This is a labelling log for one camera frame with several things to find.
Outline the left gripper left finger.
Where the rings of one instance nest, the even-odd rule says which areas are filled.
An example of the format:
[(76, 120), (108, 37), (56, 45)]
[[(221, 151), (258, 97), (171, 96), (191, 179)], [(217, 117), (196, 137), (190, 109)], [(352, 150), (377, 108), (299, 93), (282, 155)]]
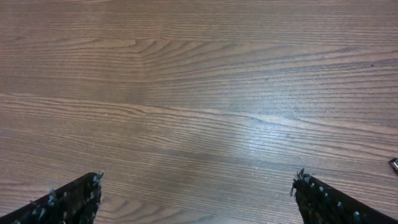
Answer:
[(93, 224), (104, 173), (89, 172), (1, 217), (2, 224)]

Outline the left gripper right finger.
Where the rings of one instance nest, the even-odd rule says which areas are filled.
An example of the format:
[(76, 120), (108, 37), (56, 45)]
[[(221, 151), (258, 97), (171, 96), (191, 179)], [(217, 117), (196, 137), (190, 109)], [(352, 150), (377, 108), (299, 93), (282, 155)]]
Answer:
[(304, 224), (397, 224), (364, 203), (318, 180), (297, 172), (290, 195), (295, 198)]

